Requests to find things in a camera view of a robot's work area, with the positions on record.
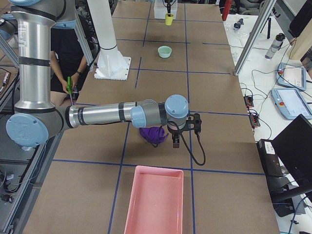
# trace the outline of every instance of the blue and white device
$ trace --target blue and white device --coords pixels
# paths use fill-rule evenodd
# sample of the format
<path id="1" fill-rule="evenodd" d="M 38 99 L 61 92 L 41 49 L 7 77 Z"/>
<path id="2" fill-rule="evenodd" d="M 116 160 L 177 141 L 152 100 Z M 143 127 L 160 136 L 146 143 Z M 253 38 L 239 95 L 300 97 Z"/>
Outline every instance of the blue and white device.
<path id="1" fill-rule="evenodd" d="M 272 89 L 271 94 L 275 105 L 286 119 L 295 119 L 299 114 L 303 114 L 306 119 L 312 119 L 312 110 L 298 89 Z"/>
<path id="2" fill-rule="evenodd" d="M 297 88 L 301 91 L 307 89 L 306 69 L 303 66 L 294 66 L 281 62 L 276 71 L 277 83 L 281 86 Z"/>

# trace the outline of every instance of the purple object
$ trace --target purple object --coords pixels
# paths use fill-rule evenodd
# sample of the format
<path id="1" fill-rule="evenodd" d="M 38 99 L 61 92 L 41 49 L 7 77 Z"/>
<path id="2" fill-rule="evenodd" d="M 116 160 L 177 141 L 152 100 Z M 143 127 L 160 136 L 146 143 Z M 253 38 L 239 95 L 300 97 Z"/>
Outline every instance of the purple object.
<path id="1" fill-rule="evenodd" d="M 164 142 L 169 135 L 168 133 L 165 135 L 165 130 L 162 127 L 140 128 L 139 132 L 149 143 L 157 145 Z"/>

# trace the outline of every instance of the pink tray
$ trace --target pink tray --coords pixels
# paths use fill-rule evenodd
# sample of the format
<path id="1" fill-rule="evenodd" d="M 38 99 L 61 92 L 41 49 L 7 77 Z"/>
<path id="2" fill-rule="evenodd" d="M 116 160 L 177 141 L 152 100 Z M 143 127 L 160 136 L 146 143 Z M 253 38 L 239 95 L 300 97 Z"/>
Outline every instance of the pink tray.
<path id="1" fill-rule="evenodd" d="M 137 166 L 124 234 L 181 234 L 183 171 Z"/>

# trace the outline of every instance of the black monitor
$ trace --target black monitor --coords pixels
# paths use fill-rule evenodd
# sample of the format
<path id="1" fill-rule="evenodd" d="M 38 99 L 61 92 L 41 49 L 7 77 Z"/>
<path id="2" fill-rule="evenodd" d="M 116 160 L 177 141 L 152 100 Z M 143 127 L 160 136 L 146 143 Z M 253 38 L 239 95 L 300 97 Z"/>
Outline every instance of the black monitor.
<path id="1" fill-rule="evenodd" d="M 275 137 L 272 146 L 299 185 L 271 196 L 272 201 L 282 201 L 302 193 L 312 200 L 312 124 L 299 115 Z"/>

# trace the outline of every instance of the white desk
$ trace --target white desk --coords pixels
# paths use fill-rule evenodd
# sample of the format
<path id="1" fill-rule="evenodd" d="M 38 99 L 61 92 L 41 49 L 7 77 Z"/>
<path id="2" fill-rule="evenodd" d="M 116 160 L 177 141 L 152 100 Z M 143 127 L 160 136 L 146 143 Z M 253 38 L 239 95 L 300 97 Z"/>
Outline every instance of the white desk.
<path id="1" fill-rule="evenodd" d="M 235 22 L 237 22 L 240 18 L 244 19 L 244 25 L 241 26 L 241 28 L 238 31 L 234 31 L 233 25 Z M 244 47 L 249 33 L 251 32 L 254 23 L 257 19 L 257 16 L 242 16 L 242 15 L 228 15 L 227 20 L 224 22 L 224 27 L 226 29 L 227 38 L 229 41 L 229 44 L 231 46 L 238 46 L 238 47 Z M 267 39 L 267 30 L 268 25 L 264 27 L 262 34 L 260 34 L 257 37 L 257 40 L 253 47 L 256 48 L 265 48 L 268 49 L 271 46 L 271 43 L 273 42 L 275 36 L 282 32 L 281 28 L 279 27 L 277 21 L 275 18 L 272 18 L 272 24 L 271 24 L 271 38 Z M 258 113 L 261 109 L 261 104 L 264 101 L 264 98 L 259 96 L 258 94 L 261 94 L 264 96 L 263 93 L 256 90 L 255 86 L 263 91 L 265 94 L 268 94 L 269 97 L 265 100 L 262 106 L 262 110 L 260 112 L 260 118 L 265 121 L 270 128 L 272 129 L 272 135 L 270 139 L 275 138 L 290 122 L 291 120 L 286 120 L 281 115 L 280 111 L 277 109 L 277 107 L 274 104 L 274 101 L 272 100 L 271 94 L 269 94 L 270 90 L 274 88 L 278 88 L 282 86 L 277 85 L 276 78 L 275 78 L 275 72 L 271 72 L 277 69 L 278 64 L 282 62 L 288 62 L 293 65 L 302 65 L 302 63 L 298 60 L 288 60 L 289 57 L 286 54 L 284 55 L 286 50 L 290 50 L 290 47 L 286 46 L 288 43 L 287 40 L 284 41 L 284 44 L 282 49 L 280 49 L 274 57 L 271 60 L 265 59 L 264 55 L 266 54 L 267 50 L 259 50 L 259 49 L 253 49 L 241 71 L 239 74 L 239 82 L 244 83 L 241 84 L 242 88 L 248 88 L 250 89 L 254 95 L 254 105 L 255 109 Z M 238 58 L 242 52 L 242 48 L 235 48 L 231 47 L 231 52 L 233 56 L 234 63 L 236 64 L 238 61 Z M 259 70 L 261 72 L 271 72 L 269 74 L 263 74 L 257 71 L 253 72 L 254 82 L 252 79 L 252 70 Z M 242 89 L 243 94 L 250 95 L 250 91 Z M 307 83 L 307 91 L 308 94 L 312 95 L 312 84 Z M 304 93 L 301 93 L 305 100 L 307 102 L 312 102 L 312 98 L 307 96 Z M 270 136 L 270 129 L 266 124 L 263 122 L 260 122 L 261 126 L 255 129 L 254 132 L 254 138 L 256 141 L 259 141 L 260 139 L 264 138 L 267 139 Z M 306 231 L 312 233 L 312 212 L 306 208 L 306 215 L 297 215 L 295 220 L 299 222 L 299 224 L 292 226 L 292 234 L 298 234 L 299 231 Z M 281 233 L 288 233 L 289 226 L 290 226 L 290 220 L 292 219 L 293 215 L 288 215 L 284 218 L 280 218 L 276 215 L 279 228 L 281 230 Z"/>

